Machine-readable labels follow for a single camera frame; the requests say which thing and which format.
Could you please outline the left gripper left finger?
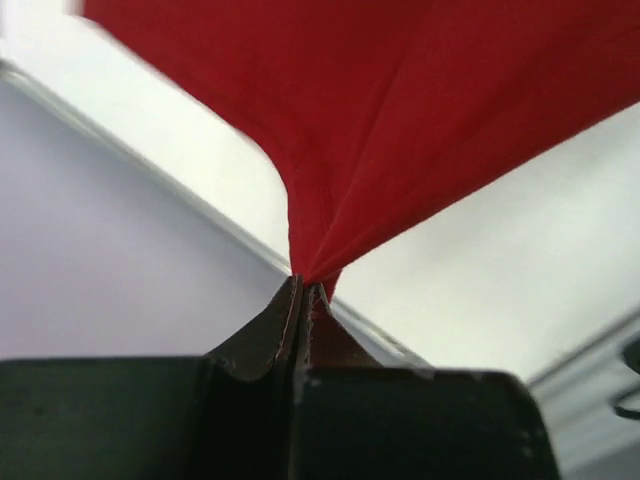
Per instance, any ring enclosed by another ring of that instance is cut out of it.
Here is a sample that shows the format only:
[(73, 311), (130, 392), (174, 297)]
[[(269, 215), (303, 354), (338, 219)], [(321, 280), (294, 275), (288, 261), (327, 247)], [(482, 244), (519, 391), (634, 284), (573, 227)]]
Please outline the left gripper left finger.
[(303, 293), (302, 278), (288, 277), (257, 316), (205, 357), (237, 380), (263, 378), (281, 358), (288, 357)]

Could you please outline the red t shirt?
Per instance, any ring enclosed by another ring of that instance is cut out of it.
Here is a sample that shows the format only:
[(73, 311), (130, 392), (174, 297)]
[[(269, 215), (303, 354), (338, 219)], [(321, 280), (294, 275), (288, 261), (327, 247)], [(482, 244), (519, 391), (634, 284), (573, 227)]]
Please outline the red t shirt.
[(639, 99), (635, 1), (88, 1), (254, 140), (292, 270), (348, 264)]

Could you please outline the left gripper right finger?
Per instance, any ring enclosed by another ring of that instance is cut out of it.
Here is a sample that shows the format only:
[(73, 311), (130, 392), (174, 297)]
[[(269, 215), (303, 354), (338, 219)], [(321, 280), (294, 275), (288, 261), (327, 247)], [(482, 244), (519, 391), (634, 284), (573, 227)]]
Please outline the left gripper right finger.
[(310, 368), (380, 368), (333, 316), (321, 284), (305, 287), (301, 317), (301, 365)]

